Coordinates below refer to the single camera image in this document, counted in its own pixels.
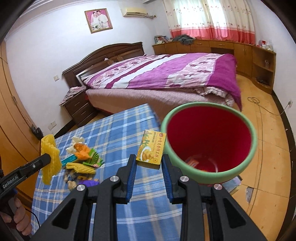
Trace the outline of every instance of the finger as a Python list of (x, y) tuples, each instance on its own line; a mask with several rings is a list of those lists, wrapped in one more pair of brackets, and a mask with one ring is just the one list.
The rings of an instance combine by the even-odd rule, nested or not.
[(9, 215), (2, 213), (2, 212), (0, 212), (0, 215), (1, 215), (4, 223), (11, 223), (12, 218)]
[(29, 224), (25, 229), (24, 229), (24, 231), (22, 231), (22, 235), (24, 235), (24, 236), (27, 236), (27, 235), (29, 235), (30, 233), (32, 233), (32, 225), (31, 224)]
[(26, 227), (30, 224), (30, 219), (27, 215), (25, 215), (24, 219), (17, 224), (18, 231), (24, 231)]
[(15, 197), (15, 205), (17, 208), (22, 206), (22, 202), (17, 197)]
[(23, 220), (24, 216), (26, 215), (26, 210), (23, 206), (19, 207), (16, 212), (15, 215), (13, 217), (15, 223), (19, 223), (21, 220)]

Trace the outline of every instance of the curtain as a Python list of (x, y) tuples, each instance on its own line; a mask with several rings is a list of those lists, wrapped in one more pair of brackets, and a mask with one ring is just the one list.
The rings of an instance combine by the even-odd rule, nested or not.
[(163, 0), (172, 37), (230, 40), (255, 44), (254, 24), (245, 0)]

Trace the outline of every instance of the metal screw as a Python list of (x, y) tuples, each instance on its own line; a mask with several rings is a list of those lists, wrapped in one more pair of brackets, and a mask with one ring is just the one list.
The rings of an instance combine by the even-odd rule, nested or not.
[(110, 181), (111, 182), (117, 182), (119, 180), (119, 177), (118, 176), (112, 176), (110, 177)]
[(221, 190), (222, 189), (222, 185), (217, 183), (217, 184), (214, 185), (214, 188), (216, 190)]
[(78, 185), (78, 186), (76, 187), (76, 189), (77, 189), (78, 191), (83, 191), (83, 190), (85, 189), (85, 185), (80, 184), (80, 185)]
[(189, 181), (189, 177), (188, 176), (182, 176), (182, 177), (180, 177), (180, 180), (185, 183), (185, 182)]

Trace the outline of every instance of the picture frame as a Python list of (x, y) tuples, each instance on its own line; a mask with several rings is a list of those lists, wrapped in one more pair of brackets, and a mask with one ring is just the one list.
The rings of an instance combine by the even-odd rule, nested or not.
[(162, 35), (154, 36), (154, 41), (155, 41), (156, 44), (169, 42), (168, 37), (167, 36), (162, 36)]
[(112, 29), (112, 23), (107, 8), (84, 11), (91, 33)]

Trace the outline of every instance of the yellow snack box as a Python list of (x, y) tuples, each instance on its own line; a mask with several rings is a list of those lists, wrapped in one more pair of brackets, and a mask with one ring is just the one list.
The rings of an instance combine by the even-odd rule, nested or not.
[(159, 169), (165, 138), (166, 133), (145, 130), (136, 158), (137, 164), (143, 167)]

